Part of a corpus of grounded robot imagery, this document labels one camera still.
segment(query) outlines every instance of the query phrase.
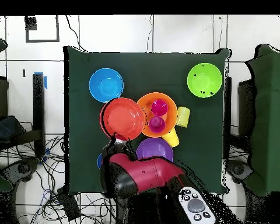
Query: purple bowl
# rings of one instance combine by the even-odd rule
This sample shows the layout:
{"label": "purple bowl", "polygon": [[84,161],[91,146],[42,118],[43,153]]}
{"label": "purple bowl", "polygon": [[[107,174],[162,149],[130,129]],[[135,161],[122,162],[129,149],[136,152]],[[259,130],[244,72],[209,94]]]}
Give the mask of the purple bowl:
{"label": "purple bowl", "polygon": [[138,159],[162,156],[173,162],[173,150],[162,138],[146,138],[138,146],[136,155]]}
{"label": "purple bowl", "polygon": [[164,119],[158,116],[153,116],[149,122],[149,129],[154,133],[162,132],[165,129]]}
{"label": "purple bowl", "polygon": [[168,106],[163,100],[156,100],[152,103],[152,113],[155,116],[163,116],[167,113]]}

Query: orange bowl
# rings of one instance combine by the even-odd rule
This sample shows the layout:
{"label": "orange bowl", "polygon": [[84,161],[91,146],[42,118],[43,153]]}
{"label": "orange bowl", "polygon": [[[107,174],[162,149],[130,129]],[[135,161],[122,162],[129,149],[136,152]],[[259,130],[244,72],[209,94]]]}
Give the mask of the orange bowl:
{"label": "orange bowl", "polygon": [[[168,111],[165,115],[161,116],[162,119],[165,121],[165,129],[160,133],[154,133],[149,128],[148,124],[151,118],[154,116],[152,113],[152,103],[156,100],[164,100],[167,103]],[[141,97],[137,104],[143,109],[143,114],[145,117],[145,125],[142,130],[142,133],[147,137],[151,138],[159,138],[164,136],[169,131],[173,129],[177,122],[177,107],[175,102],[166,94],[164,93],[149,93]]]}

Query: bowl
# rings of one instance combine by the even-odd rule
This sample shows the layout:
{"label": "bowl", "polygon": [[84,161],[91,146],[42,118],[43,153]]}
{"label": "bowl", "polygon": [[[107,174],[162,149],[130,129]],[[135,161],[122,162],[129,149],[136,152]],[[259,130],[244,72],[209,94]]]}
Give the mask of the bowl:
{"label": "bowl", "polygon": [[117,134],[120,139],[133,140],[140,135],[144,122],[142,109],[128,98],[111,100],[100,112],[100,126],[108,137]]}
{"label": "bowl", "polygon": [[152,113],[155,116],[162,116],[167,113],[168,106],[163,100],[156,100],[152,103]]}
{"label": "bowl", "polygon": [[173,150],[162,138],[146,138],[137,147],[136,155],[138,159],[162,156],[173,162]]}
{"label": "bowl", "polygon": [[188,74],[187,85],[193,95],[200,98],[211,97],[221,88],[222,75],[213,64],[197,64]]}
{"label": "bowl", "polygon": [[89,91],[99,102],[109,102],[121,96],[124,90],[124,81],[121,75],[110,68],[96,71],[89,80]]}
{"label": "bowl", "polygon": [[[164,102],[166,102],[168,106],[167,113],[161,116],[161,118],[165,121],[165,128],[162,132],[159,133],[154,133],[149,128],[149,122],[152,119],[152,117],[155,116],[151,111],[152,103],[155,102],[156,100],[163,100]],[[158,138],[164,136],[169,131],[171,131],[172,128],[175,126],[177,121],[177,107],[175,102],[168,95],[164,93],[158,93],[158,92],[149,93],[142,96],[137,101],[137,104],[143,110],[143,114],[145,117],[145,125],[142,130],[142,133],[147,137]]]}

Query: cup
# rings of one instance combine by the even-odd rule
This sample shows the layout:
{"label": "cup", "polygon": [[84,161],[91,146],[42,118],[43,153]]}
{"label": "cup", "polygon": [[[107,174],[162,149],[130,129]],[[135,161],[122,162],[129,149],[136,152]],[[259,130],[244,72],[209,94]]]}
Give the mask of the cup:
{"label": "cup", "polygon": [[149,128],[154,133],[162,132],[165,129],[165,121],[161,117],[154,116],[149,122]]}
{"label": "cup", "polygon": [[168,106],[164,100],[156,100],[152,103],[152,113],[155,116],[163,116],[167,113]]}
{"label": "cup", "polygon": [[188,126],[190,109],[186,107],[179,107],[177,110],[177,122],[176,125],[186,128]]}
{"label": "cup", "polygon": [[180,144],[179,137],[176,135],[175,128],[169,131],[166,135],[163,135],[162,138],[173,148]]}

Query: blue bowl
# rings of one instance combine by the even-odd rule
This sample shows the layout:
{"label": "blue bowl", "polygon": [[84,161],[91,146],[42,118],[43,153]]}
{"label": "blue bowl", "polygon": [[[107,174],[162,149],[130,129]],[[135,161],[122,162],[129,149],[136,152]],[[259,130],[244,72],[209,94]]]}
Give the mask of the blue bowl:
{"label": "blue bowl", "polygon": [[124,81],[120,74],[113,69],[99,69],[89,80],[89,91],[99,102],[107,103],[118,98],[123,90]]}
{"label": "blue bowl", "polygon": [[101,167],[101,163],[102,163],[102,154],[99,155],[99,157],[97,158],[97,166],[100,168]]}

